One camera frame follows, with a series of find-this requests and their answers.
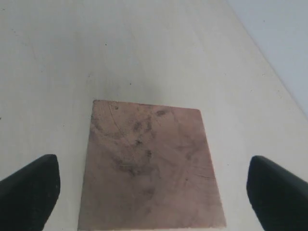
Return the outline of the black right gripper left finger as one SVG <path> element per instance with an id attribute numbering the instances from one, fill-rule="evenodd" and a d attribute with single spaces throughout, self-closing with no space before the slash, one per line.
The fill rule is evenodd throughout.
<path id="1" fill-rule="evenodd" d="M 59 198 L 57 156 L 46 154 L 0 181 L 0 229 L 41 231 Z"/>

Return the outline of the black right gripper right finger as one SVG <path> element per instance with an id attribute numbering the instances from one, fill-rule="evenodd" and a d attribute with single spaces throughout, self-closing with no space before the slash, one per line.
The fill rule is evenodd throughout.
<path id="1" fill-rule="evenodd" d="M 246 191 L 265 231 L 308 229 L 308 183 L 264 156 L 251 158 Z"/>

